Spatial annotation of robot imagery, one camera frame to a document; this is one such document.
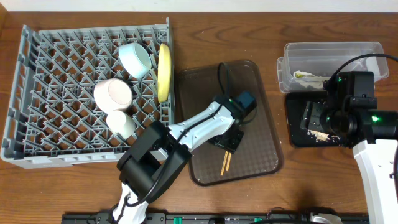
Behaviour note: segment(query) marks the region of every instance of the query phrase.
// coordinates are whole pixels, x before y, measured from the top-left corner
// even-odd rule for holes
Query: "dish rack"
[[[126,72],[119,46],[144,46],[152,68],[142,80]],[[174,65],[168,100],[157,101],[157,61],[165,43],[173,56],[169,18],[166,24],[32,31],[24,26],[17,58],[0,156],[31,169],[78,163],[118,161],[151,122],[174,124]],[[113,134],[93,90],[109,78],[132,90],[135,133],[128,139]],[[159,151],[152,154],[164,159]]]

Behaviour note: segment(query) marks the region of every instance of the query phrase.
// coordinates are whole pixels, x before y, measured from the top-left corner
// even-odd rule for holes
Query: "wooden table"
[[[12,12],[0,38],[0,118],[7,113],[23,24],[33,30],[165,23],[170,17],[175,71],[249,59],[260,69],[285,157],[275,175],[199,187],[188,167],[150,208],[179,213],[264,213],[275,206],[299,210],[325,206],[366,213],[362,179],[351,149],[289,144],[284,95],[276,60],[289,42],[378,41],[398,55],[398,14],[317,13],[46,13]],[[398,64],[378,81],[379,108],[398,110]],[[3,131],[4,122],[0,124]],[[116,163],[25,170],[0,162],[0,223],[60,223],[64,213],[92,213],[113,206],[121,184]]]

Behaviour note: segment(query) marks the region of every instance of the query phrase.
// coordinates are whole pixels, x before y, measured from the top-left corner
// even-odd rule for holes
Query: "plastic container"
[[[121,65],[119,47],[137,42],[150,55],[152,69],[142,79]],[[0,157],[30,169],[118,161],[155,120],[174,124],[174,77],[167,101],[157,101],[157,59],[161,43],[173,49],[166,24],[96,27],[34,32],[22,30]],[[95,103],[97,83],[118,78],[132,90],[126,110],[135,123],[127,140],[112,133],[106,113]],[[152,154],[162,160],[159,151]]]
[[[314,42],[286,44],[284,57],[277,60],[279,88],[282,93],[319,91],[323,82],[345,62],[354,57],[384,53],[379,42]],[[342,72],[372,71],[374,81],[389,76],[387,60],[380,57],[362,58],[347,65]],[[295,78],[296,71],[319,77]]]

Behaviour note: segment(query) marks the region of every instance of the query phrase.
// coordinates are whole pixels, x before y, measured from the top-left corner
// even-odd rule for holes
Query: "green connector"
[[[174,224],[182,224],[182,218],[181,217],[174,217]]]

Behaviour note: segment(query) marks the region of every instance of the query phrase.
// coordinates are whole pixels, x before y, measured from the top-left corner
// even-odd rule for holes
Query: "green light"
[[[377,116],[372,116],[372,121],[374,121],[374,122],[380,121],[380,118],[378,118]]]

